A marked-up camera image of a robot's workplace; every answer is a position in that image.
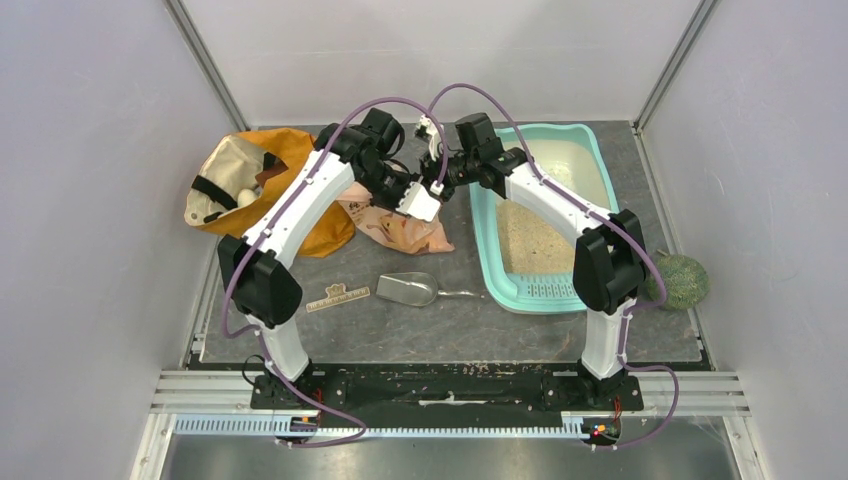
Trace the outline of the pink cat litter bag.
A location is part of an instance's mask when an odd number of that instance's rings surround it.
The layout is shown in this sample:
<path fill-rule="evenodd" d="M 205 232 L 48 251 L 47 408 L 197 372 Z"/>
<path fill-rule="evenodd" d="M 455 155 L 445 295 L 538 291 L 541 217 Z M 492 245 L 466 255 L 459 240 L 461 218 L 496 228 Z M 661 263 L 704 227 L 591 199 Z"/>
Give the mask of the pink cat litter bag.
<path fill-rule="evenodd" d="M 358 183 L 345 190 L 337 202 L 361 233 L 386 248 L 410 255 L 455 250 L 438 217 L 426 222 L 374 206 L 371 194 Z"/>

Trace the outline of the teal litter box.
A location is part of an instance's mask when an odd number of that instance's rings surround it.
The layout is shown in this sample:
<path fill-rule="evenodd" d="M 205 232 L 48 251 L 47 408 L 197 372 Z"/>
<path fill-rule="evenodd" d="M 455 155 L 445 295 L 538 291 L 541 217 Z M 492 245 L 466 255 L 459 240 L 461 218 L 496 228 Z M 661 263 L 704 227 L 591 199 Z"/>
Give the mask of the teal litter box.
<path fill-rule="evenodd" d="M 535 123 L 520 130 L 537 165 L 555 180 L 597 206 L 619 209 L 597 138 L 587 125 Z M 477 184 L 469 193 L 490 296 L 518 314 L 584 311 L 572 284 L 572 244 L 526 207 Z"/>

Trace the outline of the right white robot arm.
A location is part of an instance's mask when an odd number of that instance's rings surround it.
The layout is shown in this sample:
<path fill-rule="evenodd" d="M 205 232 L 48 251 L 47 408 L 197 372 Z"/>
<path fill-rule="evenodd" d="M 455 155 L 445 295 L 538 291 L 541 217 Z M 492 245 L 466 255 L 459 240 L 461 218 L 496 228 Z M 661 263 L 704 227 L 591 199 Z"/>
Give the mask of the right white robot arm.
<path fill-rule="evenodd" d="M 627 326 L 648 276 L 638 217 L 629 210 L 604 210 L 576 195 L 545 173 L 528 148 L 505 148 L 485 113 L 460 118 L 455 129 L 461 150 L 449 160 L 446 188 L 490 190 L 529 209 L 573 243 L 573 288 L 587 308 L 577 395 L 588 408 L 604 408 L 626 375 Z"/>

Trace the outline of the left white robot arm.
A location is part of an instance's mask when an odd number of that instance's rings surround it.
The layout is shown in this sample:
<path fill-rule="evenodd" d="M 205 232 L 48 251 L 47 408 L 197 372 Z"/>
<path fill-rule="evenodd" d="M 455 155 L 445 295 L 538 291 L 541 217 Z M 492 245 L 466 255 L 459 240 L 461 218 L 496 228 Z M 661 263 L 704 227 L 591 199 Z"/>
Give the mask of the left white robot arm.
<path fill-rule="evenodd" d="M 412 176 L 391 160 L 404 138 L 401 124 L 376 108 L 359 124 L 325 127 L 274 206 L 241 237 L 227 235 L 218 244 L 225 304 L 246 316 L 279 377 L 275 394 L 290 408 L 304 407 L 314 393 L 312 379 L 302 374 L 310 360 L 294 319 L 303 290 L 290 267 L 306 236 L 349 187 L 361 185 L 387 210 L 401 204 Z"/>

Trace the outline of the wooden bag clip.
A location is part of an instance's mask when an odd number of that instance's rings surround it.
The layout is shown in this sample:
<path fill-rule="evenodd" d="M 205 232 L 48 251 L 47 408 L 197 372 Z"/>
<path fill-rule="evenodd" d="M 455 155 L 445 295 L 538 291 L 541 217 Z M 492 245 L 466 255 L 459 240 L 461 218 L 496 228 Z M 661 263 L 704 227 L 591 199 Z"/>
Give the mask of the wooden bag clip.
<path fill-rule="evenodd" d="M 367 298 L 371 295 L 368 286 L 356 288 L 348 291 L 343 283 L 332 284 L 325 289 L 326 296 L 320 300 L 309 302 L 306 304 L 306 312 L 314 313 L 330 307 L 352 302 L 362 298 Z"/>

